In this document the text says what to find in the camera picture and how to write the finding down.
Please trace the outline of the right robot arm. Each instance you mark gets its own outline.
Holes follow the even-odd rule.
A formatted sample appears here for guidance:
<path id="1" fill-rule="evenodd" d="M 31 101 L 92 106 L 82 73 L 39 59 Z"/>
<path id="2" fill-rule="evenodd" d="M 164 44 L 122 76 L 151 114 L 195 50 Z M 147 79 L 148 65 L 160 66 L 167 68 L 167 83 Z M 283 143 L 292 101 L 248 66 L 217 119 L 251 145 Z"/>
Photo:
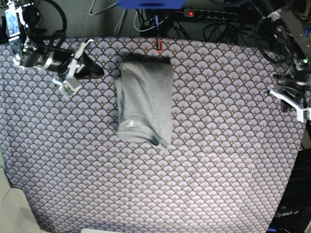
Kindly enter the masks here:
<path id="1" fill-rule="evenodd" d="M 46 29 L 39 27 L 42 15 L 33 0 L 6 1 L 5 25 L 16 67 L 54 72 L 56 80 L 61 82 L 70 78 L 102 77 L 103 69 L 85 53 L 91 39 L 82 42 L 77 50 L 61 48 L 66 39 L 67 18 L 56 2 L 49 0 L 47 3 L 62 19 L 62 28 L 50 36 L 46 35 Z"/>

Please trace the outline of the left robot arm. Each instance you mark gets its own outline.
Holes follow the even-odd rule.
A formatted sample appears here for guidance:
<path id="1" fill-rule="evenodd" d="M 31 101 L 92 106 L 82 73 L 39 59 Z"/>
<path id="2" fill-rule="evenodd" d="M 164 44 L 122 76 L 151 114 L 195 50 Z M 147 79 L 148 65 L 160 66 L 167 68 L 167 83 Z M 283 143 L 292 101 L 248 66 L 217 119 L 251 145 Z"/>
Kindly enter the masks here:
<path id="1" fill-rule="evenodd" d="M 270 63 L 287 66 L 283 74 L 274 75 L 277 90 L 304 108 L 310 107 L 307 99 L 311 94 L 311 40 L 294 1 L 255 0 L 253 4 L 263 14 L 254 30 L 259 51 Z M 272 26 L 274 39 L 285 49 L 284 55 L 272 58 L 263 48 L 259 32 L 266 25 Z"/>

